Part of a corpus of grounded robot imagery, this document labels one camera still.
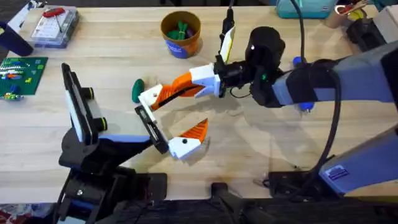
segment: orange cup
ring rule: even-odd
[[[167,37],[167,33],[177,28],[179,21],[188,24],[188,28],[194,33],[192,37],[185,40],[174,40]],[[166,41],[167,47],[174,57],[189,58],[198,50],[200,20],[191,12],[177,11],[168,14],[163,18],[160,29],[162,31],[163,38]]]

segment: green object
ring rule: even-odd
[[[6,93],[10,92],[10,87],[12,85],[20,87],[18,92],[19,95],[34,95],[48,59],[47,57],[5,58],[0,65],[0,72],[6,72],[8,70],[20,71],[23,72],[23,77],[17,80],[0,79],[0,96],[4,96]],[[11,65],[10,63],[20,60],[23,60],[28,65],[35,66],[28,66],[26,64]]]
[[[173,40],[178,39],[178,30],[171,30],[168,34],[167,37]]]
[[[187,33],[188,24],[179,21],[177,25],[178,30],[171,30],[167,33],[167,37],[173,40],[185,40],[185,34]]]
[[[144,91],[144,81],[142,79],[137,79],[132,87],[132,101],[135,103],[139,103],[138,96]]]
[[[188,24],[182,23],[182,21],[178,22],[178,39],[177,40],[184,40],[185,33],[187,31]]]

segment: red object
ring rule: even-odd
[[[45,11],[43,13],[43,16],[46,18],[51,18],[51,17],[57,16],[57,15],[61,15],[64,12],[65,12],[65,10],[63,8],[58,7],[55,9],[50,9],[50,10]]]
[[[348,11],[351,10],[352,8],[354,8],[353,5],[346,6],[346,7],[344,8],[344,10],[343,10],[342,12],[340,12],[340,13],[348,12]]]

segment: blue cup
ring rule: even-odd
[[[5,22],[0,22],[0,27],[4,29],[4,32],[0,34],[1,46],[19,56],[28,56],[33,52],[32,46],[30,46],[26,40],[24,40]]]

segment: cup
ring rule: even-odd
[[[174,40],[167,37],[171,30],[177,29],[179,21],[186,23],[188,28],[192,30],[193,35],[185,40]],[[177,58],[189,58],[198,50],[198,39],[200,36],[200,20],[199,18],[187,11],[177,11],[168,14],[163,18],[160,29],[170,53]]]
[[[33,52],[32,46],[28,44],[17,32],[15,32],[5,22],[0,22],[0,27],[4,30],[0,34],[0,45],[19,56],[28,56]]]

